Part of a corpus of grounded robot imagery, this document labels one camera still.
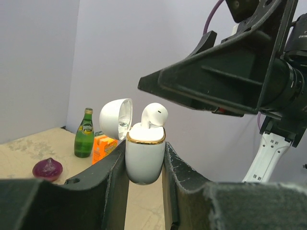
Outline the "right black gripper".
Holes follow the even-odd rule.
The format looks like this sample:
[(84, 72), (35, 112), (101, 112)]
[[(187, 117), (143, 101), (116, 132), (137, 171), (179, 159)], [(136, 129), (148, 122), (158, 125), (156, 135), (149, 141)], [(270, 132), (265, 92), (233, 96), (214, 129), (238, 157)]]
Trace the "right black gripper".
[[(282, 50), (296, 6), (296, 0), (262, 0), (229, 38), (226, 110), (275, 113), (285, 106), (281, 100), (292, 93), (295, 71), (283, 59)], [(212, 48), (216, 37), (215, 31), (205, 33), (189, 57)]]

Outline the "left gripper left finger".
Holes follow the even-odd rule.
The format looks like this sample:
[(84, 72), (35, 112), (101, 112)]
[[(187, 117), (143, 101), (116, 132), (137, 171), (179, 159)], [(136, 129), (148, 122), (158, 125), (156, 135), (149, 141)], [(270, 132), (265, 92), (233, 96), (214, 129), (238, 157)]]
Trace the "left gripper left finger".
[(63, 185), (41, 179), (1, 180), (1, 229), (124, 229), (129, 190), (125, 147), (121, 142)]

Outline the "white gold-rimmed charging case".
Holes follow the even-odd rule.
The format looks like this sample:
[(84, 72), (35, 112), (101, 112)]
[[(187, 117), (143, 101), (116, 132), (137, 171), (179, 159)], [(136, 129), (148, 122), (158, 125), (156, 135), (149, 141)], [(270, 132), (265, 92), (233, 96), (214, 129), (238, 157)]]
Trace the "white gold-rimmed charging case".
[(124, 140), (125, 167), (129, 179), (139, 185), (154, 183), (160, 176), (164, 161), (166, 131), (164, 126), (141, 121), (132, 124), (132, 99), (117, 99), (106, 103), (99, 115), (102, 132), (116, 140)]

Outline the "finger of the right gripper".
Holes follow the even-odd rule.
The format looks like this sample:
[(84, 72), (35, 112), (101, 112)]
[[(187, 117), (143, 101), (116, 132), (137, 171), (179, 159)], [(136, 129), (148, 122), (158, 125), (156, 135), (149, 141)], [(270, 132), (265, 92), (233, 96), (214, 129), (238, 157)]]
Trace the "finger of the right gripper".
[(225, 109), (228, 41), (201, 53), (189, 55), (166, 68), (141, 77), (138, 88), (181, 106), (217, 114), (243, 116)]

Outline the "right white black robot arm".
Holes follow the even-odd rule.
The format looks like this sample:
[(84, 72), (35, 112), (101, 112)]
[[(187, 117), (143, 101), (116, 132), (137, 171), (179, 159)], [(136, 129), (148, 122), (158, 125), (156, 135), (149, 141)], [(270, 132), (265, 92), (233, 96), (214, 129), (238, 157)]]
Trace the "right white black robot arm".
[(243, 182), (267, 182), (307, 128), (307, 16), (295, 0), (228, 0), (238, 24), (215, 46), (203, 32), (182, 61), (141, 77), (138, 88), (213, 114), (265, 115), (259, 150)]

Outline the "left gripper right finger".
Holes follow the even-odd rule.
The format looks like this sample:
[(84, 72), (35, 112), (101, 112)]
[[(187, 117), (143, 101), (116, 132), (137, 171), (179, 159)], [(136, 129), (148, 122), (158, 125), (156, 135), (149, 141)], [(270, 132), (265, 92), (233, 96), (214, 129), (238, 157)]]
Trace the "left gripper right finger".
[(307, 187), (293, 183), (212, 182), (169, 143), (163, 164), (167, 230), (304, 230)]

